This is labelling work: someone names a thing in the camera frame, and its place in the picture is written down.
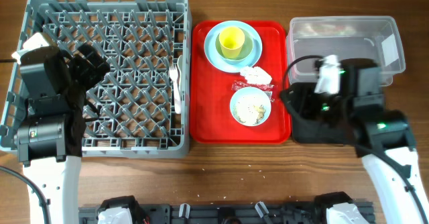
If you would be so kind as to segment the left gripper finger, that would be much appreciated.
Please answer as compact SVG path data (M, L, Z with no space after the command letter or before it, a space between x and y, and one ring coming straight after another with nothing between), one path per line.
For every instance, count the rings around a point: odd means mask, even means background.
M73 81L76 81L85 90L88 89L86 85L86 72L87 63L86 60L81 56L73 57L68 63L69 73Z
M84 56L87 63L86 83L102 81L106 73L110 71L110 64L99 55L94 47L88 44L79 46L78 51Z

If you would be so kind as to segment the white paper napkin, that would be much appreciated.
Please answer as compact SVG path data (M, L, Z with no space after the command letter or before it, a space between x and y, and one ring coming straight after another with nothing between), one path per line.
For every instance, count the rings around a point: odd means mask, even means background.
M245 78L248 84L253 85L269 85L272 77L264 71L264 69L255 66L245 66L239 71L240 75Z

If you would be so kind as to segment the light blue small bowl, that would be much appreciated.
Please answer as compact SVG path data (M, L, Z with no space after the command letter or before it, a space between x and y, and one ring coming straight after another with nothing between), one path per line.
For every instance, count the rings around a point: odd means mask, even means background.
M252 126L244 125L243 123L240 123L239 120L234 116L234 106L235 106L235 103L237 102L238 98L242 97L242 96L247 96L247 95L253 95L253 96L258 97L261 100L261 102L262 102L262 104L266 110L264 118L257 125L252 125ZM230 112L231 112L231 115L233 116L233 118L238 123L240 123L241 125L244 125L247 127L255 127L255 126L258 126L258 125L261 125L262 123L264 123L268 119L268 117L270 116L270 114L271 114L271 101L270 101L269 97L262 90L259 90L255 87L245 87L245 88L242 88L242 89L239 89L238 91L236 91L233 94L233 96L231 97Z

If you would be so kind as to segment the rice and food scraps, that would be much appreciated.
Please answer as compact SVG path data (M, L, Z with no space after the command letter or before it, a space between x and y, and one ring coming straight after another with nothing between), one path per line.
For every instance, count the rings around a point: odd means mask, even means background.
M253 95L239 97L234 106L234 116L244 125L257 125L265 112L261 100Z

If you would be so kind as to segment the red snack wrapper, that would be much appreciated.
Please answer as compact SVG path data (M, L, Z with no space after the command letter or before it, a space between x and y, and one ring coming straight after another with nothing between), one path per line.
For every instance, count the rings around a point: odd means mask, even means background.
M255 87L259 90L262 90L269 97L271 102L275 101L275 98L277 97L276 94L279 93L278 88L275 85L249 84L240 80L235 80L232 84L231 89L233 91L238 91L239 89L245 87Z

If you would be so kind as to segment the white plastic fork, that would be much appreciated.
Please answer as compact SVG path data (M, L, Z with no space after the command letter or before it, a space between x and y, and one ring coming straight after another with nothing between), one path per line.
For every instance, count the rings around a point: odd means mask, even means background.
M171 81L173 82L173 92L174 92L174 109L176 114L181 114L182 112L182 102L181 102L181 96L178 86L178 80L179 80L179 72L176 67L176 65L171 64L169 67L169 77Z

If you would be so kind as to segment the white plastic spoon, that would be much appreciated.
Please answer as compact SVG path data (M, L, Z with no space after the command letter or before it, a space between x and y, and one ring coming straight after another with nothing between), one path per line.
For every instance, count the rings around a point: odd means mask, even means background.
M179 93L180 93L180 97L183 97L183 94L182 94L182 80L183 80L182 67L183 67L183 55L180 55L180 56L178 57L177 67L178 67L178 73L179 73L179 78L178 78L178 90L179 90Z

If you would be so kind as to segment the yellow plastic cup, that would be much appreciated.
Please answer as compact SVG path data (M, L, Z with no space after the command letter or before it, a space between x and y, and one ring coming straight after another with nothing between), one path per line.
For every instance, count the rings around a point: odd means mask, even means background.
M219 43L223 56L228 59L235 59L240 55L245 43L244 31L236 26L225 27L219 34Z

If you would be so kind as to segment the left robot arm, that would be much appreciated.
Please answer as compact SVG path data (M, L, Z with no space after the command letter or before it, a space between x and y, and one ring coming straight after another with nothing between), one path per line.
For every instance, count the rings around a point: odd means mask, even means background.
M57 46L25 53L20 73L28 96L15 134L32 223L78 223L82 139L100 111L86 93L110 71L91 45L71 55Z

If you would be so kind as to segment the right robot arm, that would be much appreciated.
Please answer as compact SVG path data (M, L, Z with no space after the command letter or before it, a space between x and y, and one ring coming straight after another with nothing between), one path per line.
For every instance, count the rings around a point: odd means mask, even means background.
M368 58L311 59L316 83L280 91L295 127L321 142L354 147L388 223L427 223L416 140L406 116L385 106L380 67Z

